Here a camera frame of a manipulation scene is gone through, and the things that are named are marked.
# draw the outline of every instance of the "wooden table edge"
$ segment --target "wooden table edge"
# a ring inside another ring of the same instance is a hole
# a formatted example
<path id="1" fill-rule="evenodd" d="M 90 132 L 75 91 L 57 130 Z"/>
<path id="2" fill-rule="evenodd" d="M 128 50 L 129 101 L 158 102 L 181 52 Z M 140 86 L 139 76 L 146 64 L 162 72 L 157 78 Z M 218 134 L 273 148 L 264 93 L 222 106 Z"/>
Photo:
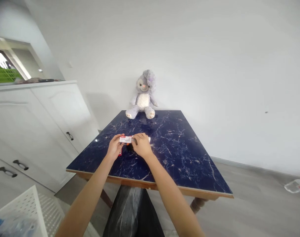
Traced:
<path id="1" fill-rule="evenodd" d="M 66 169 L 66 171 L 76 173 L 79 177 L 84 178 L 84 179 L 90 179 L 91 176 L 93 175 L 93 173 L 85 172 L 85 171 L 76 171 L 76 170 L 70 170 L 70 169 Z M 127 186 L 132 186 L 132 187 L 138 187 L 138 188 L 158 190 L 156 183 L 147 182 L 147 181 L 143 181 L 143 180 L 121 178 L 121 177 L 115 177 L 115 176 L 109 175 L 107 177 L 106 182 L 127 185 Z M 219 197 L 234 198 L 233 194 L 206 191 L 206 190 L 200 190 L 200 189 L 194 189 L 194 188 L 186 188 L 186 187 L 181 187 L 181 186 L 178 186 L 178 188 L 180 189 L 180 191 L 183 195 L 192 196 L 192 197 L 196 197 L 196 198 L 203 198 L 203 199 L 208 199 L 208 200 L 216 200 Z"/>

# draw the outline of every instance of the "small package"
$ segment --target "small package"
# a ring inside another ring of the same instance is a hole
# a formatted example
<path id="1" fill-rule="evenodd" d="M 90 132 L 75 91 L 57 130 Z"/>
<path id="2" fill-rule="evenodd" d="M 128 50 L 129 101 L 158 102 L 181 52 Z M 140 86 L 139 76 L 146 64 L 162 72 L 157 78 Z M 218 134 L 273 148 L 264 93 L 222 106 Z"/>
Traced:
<path id="1" fill-rule="evenodd" d="M 132 136 L 120 136 L 119 142 L 131 143 Z"/>
<path id="2" fill-rule="evenodd" d="M 120 136 L 119 142 L 127 143 L 127 145 L 128 145 L 129 143 L 131 143 L 131 140 L 134 140 L 137 143 L 137 141 L 135 139 L 132 139 L 132 137 L 133 136 Z"/>

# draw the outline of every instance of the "hand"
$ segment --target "hand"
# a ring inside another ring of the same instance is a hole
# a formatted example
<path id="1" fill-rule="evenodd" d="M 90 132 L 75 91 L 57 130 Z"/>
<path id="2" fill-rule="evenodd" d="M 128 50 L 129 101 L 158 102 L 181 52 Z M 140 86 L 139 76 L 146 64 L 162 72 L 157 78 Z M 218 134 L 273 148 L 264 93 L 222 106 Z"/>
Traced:
<path id="1" fill-rule="evenodd" d="M 105 158 L 107 159 L 111 159 L 113 161 L 115 161 L 119 155 L 119 152 L 121 150 L 121 148 L 123 147 L 124 143 L 120 143 L 119 139 L 120 136 L 124 136 L 125 134 L 117 134 L 113 137 L 113 139 L 110 141 L 109 146 L 108 146 L 108 151 L 107 154 L 105 156 Z"/>
<path id="2" fill-rule="evenodd" d="M 147 161 L 147 159 L 153 155 L 148 136 L 145 133 L 138 133 L 133 136 L 133 139 L 137 141 L 137 144 L 134 140 L 131 141 L 134 151 Z"/>

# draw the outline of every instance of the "finger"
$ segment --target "finger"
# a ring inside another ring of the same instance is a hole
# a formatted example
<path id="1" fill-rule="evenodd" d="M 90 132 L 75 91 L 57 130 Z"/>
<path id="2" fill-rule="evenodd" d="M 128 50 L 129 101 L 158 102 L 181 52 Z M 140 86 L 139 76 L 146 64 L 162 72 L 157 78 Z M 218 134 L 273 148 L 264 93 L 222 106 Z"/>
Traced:
<path id="1" fill-rule="evenodd" d="M 135 136 L 138 136 L 138 137 L 140 137 L 140 138 L 143 137 L 143 135 L 142 135 L 141 133 L 137 133 Z"/>
<path id="2" fill-rule="evenodd" d="M 134 140 L 131 141 L 131 144 L 132 144 L 132 146 L 133 146 L 134 149 L 137 148 L 137 144 L 136 144 L 136 142 Z"/>
<path id="3" fill-rule="evenodd" d="M 120 152 L 120 150 L 122 149 L 124 143 L 121 143 L 121 144 L 118 144 L 118 147 L 117 147 L 117 151 L 118 153 Z"/>
<path id="4" fill-rule="evenodd" d="M 133 136 L 133 138 L 132 139 L 136 139 L 137 140 L 137 142 L 141 139 L 139 136 L 138 136 L 138 134 L 136 134 L 136 135 L 134 135 Z"/>
<path id="5" fill-rule="evenodd" d="M 120 137 L 120 134 L 115 135 L 112 140 L 115 141 L 118 137 Z"/>
<path id="6" fill-rule="evenodd" d="M 116 138 L 116 140 L 114 140 L 114 143 L 117 144 L 119 143 L 120 137 Z"/>

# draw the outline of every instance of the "wooden table leg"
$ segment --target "wooden table leg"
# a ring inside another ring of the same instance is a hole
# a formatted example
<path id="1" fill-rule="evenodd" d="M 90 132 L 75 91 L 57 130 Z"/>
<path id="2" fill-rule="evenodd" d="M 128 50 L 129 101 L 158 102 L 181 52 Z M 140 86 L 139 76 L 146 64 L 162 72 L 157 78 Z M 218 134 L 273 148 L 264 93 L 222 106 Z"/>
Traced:
<path id="1" fill-rule="evenodd" d="M 106 203 L 106 205 L 111 208 L 113 206 L 113 202 L 111 201 L 111 199 L 109 198 L 109 196 L 107 195 L 107 193 L 105 192 L 105 190 L 102 190 L 101 196 L 100 198 Z"/>
<path id="2" fill-rule="evenodd" d="M 192 203 L 190 205 L 194 214 L 196 214 L 204 206 L 205 202 L 207 202 L 207 201 L 208 201 L 208 199 L 203 199 L 203 198 L 199 198 L 199 197 L 194 198 L 194 200 L 192 201 Z"/>

